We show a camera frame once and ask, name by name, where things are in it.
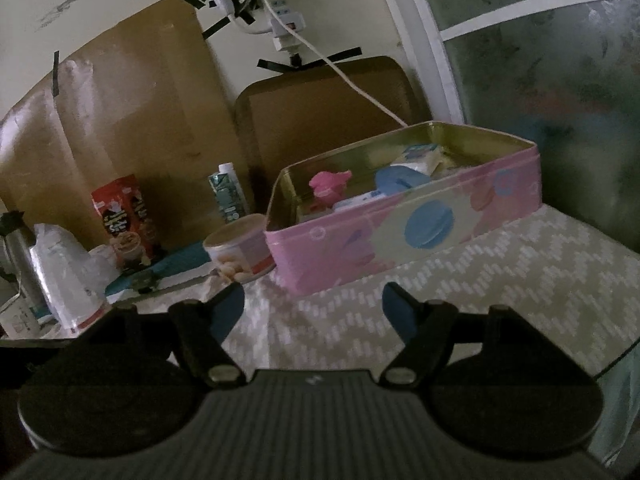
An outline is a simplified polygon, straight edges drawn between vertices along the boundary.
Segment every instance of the red pouch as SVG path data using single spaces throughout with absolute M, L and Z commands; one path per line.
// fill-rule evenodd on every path
M 146 212 L 135 175 L 118 178 L 96 189 L 91 197 L 125 272 L 144 269 L 162 257 L 156 228 Z

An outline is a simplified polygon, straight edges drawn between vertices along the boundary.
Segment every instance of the round plastic container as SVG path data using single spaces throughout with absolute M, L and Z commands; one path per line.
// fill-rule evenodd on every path
M 202 245 L 220 273 L 247 283 L 275 267 L 264 237 L 266 225 L 264 215 L 244 216 L 207 236 Z

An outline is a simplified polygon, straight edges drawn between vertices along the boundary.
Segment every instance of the brown cardboard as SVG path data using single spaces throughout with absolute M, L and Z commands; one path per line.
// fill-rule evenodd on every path
M 347 61 L 340 68 L 408 124 L 430 118 L 420 115 L 404 71 L 391 58 Z M 327 66 L 250 85 L 236 101 L 236 123 L 260 211 L 283 168 L 400 127 Z
M 161 0 L 104 32 L 47 75 L 0 123 L 0 196 L 31 222 L 86 247 L 107 235 L 91 192 L 135 174 L 165 248 L 223 224 L 207 175 L 248 172 L 193 7 Z

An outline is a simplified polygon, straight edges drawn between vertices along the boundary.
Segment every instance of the metal screw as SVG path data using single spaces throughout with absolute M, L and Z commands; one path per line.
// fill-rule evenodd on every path
M 415 381 L 416 375 L 410 368 L 390 368 L 385 373 L 385 379 L 391 384 L 407 386 Z
M 233 365 L 216 365 L 209 368 L 208 375 L 214 383 L 235 383 L 240 378 L 240 370 Z

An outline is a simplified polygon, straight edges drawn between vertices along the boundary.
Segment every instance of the clear plastic bag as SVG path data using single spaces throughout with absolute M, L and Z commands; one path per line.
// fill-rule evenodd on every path
M 31 259 L 49 308 L 63 328 L 79 332 L 110 307 L 99 264 L 66 229 L 36 224 L 34 231 Z

